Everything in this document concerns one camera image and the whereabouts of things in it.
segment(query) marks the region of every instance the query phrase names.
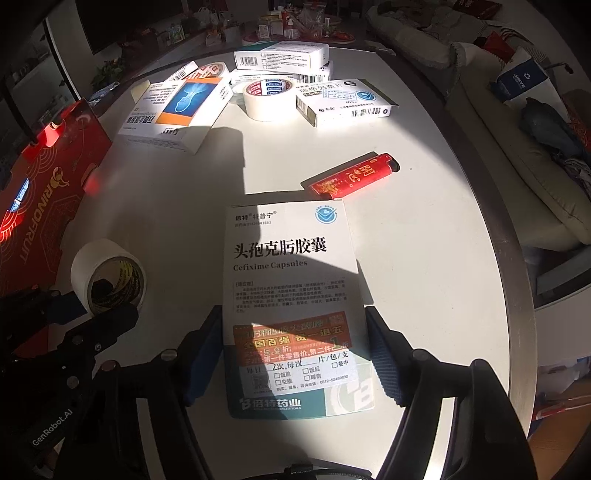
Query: logo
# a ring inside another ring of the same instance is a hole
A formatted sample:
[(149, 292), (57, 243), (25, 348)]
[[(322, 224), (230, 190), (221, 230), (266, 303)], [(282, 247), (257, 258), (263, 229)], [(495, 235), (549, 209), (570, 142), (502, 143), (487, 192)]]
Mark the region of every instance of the logo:
[(61, 167), (56, 167), (53, 169), (53, 174), (49, 179), (49, 183), (45, 186), (43, 190), (43, 194), (41, 195), (41, 200), (37, 204), (37, 208), (33, 212), (33, 222), (29, 226), (29, 230), (27, 231), (24, 240), (22, 241), (21, 247), (21, 254), (19, 257), (27, 263), (27, 259), (29, 258), (29, 252), (31, 245), (33, 244), (33, 240), (35, 240), (35, 235), (37, 233), (37, 228), (39, 227), (39, 223), (41, 222), (41, 218), (43, 217), (43, 213), (45, 212), (45, 208), (50, 203), (49, 199), (51, 194), (54, 192), (55, 189), (60, 187), (67, 187), (70, 185), (70, 180), (64, 180), (64, 172)]
[(32, 444), (35, 447), (38, 447), (39, 445), (41, 445), (41, 442), (43, 440), (45, 440), (47, 437), (49, 437), (49, 435), (54, 432), (55, 430), (57, 430), (57, 428), (66, 421), (66, 419), (72, 415), (72, 409), (68, 408), (65, 412), (64, 412), (64, 416), (59, 416), (57, 418), (57, 420), (55, 422), (53, 422), (51, 425), (49, 425), (46, 429), (43, 430), (42, 434), (39, 435), (38, 438), (34, 439), (32, 441)]
[(328, 205), (316, 209), (316, 219), (320, 223), (332, 223), (336, 220), (336, 210)]
[(240, 398), (238, 400), (243, 410), (301, 410), (301, 400), (299, 398)]
[(359, 98), (361, 98), (362, 100), (365, 100), (368, 102), (375, 100), (375, 95), (371, 92), (366, 92), (365, 90), (361, 90), (360, 92), (357, 92), (357, 96)]

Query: barcode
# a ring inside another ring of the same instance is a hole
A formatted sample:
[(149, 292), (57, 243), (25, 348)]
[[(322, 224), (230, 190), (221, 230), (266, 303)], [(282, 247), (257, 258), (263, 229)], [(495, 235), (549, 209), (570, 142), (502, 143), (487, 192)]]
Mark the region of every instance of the barcode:
[(363, 108), (362, 110), (353, 110), (351, 112), (351, 116), (377, 115), (381, 111), (382, 111), (381, 107)]
[(256, 57), (240, 57), (240, 64), (241, 65), (249, 65), (249, 66), (258, 66), (258, 62), (256, 61)]
[(187, 76), (187, 74), (185, 73), (184, 70), (181, 70), (180, 72), (178, 72), (174, 77), (173, 80), (182, 80), (183, 78), (185, 78)]
[(268, 389), (269, 388), (269, 377), (267, 374), (253, 375), (252, 384), (255, 390)]
[(295, 79), (301, 83), (317, 83), (324, 81), (322, 75), (303, 75), (300, 73), (295, 74)]
[(295, 105), (302, 111), (306, 112), (306, 104), (300, 100), (299, 97), (295, 97)]

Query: red lighter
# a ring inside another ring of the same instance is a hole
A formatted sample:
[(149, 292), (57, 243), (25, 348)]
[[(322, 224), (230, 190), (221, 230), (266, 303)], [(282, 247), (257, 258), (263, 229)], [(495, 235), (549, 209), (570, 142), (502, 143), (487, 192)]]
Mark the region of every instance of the red lighter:
[(340, 199), (398, 170), (398, 162), (391, 155), (382, 153), (317, 181), (310, 187), (318, 195), (328, 195), (332, 200)]

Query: table edge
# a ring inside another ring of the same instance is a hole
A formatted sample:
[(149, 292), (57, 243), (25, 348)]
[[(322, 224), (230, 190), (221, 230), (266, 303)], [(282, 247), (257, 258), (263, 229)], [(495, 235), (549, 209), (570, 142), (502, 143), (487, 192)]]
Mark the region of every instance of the table edge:
[(405, 58), (386, 52), (376, 53), (431, 116), (456, 156), (480, 208), (505, 296), (509, 330), (509, 399), (527, 435), (537, 381), (537, 335), (530, 281), (511, 217), (478, 151), (446, 110), (441, 94)]

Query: orange price label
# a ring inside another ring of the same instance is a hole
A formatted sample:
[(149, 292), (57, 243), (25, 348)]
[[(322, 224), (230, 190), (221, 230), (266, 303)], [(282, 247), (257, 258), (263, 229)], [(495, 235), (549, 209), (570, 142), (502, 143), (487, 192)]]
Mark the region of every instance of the orange price label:
[(344, 312), (268, 326), (235, 325), (233, 333), (238, 364), (241, 367), (351, 348), (349, 326)]

